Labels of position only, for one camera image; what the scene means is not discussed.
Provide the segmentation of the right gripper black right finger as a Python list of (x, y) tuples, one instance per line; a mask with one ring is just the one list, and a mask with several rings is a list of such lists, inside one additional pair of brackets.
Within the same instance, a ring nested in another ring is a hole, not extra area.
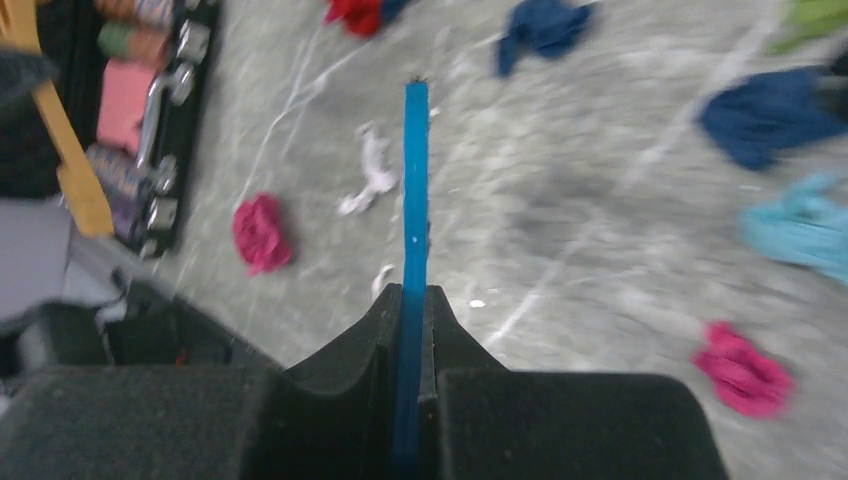
[(425, 479), (725, 479), (705, 412), (652, 373), (513, 371), (427, 292), (419, 398)]

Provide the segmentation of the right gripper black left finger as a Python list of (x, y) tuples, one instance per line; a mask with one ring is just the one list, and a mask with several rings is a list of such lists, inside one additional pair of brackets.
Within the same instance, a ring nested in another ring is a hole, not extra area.
[(61, 366), (1, 419), (5, 479), (387, 479), (401, 293), (294, 367)]

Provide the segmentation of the blue hand brush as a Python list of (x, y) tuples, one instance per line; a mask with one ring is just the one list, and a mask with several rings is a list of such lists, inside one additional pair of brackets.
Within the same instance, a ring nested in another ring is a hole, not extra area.
[(403, 128), (404, 268), (391, 477), (419, 477), (418, 395), (429, 251), (429, 86), (416, 78), (405, 85)]

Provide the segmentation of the yellow slotted scoop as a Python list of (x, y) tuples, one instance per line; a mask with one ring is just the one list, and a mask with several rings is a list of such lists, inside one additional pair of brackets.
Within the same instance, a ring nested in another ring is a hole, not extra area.
[[(1, 45), (43, 58), (34, 1), (1, 2)], [(61, 157), (56, 175), (77, 229), (86, 237), (111, 236), (114, 227), (110, 206), (61, 104), (54, 82), (41, 80), (32, 90), (32, 98)]]

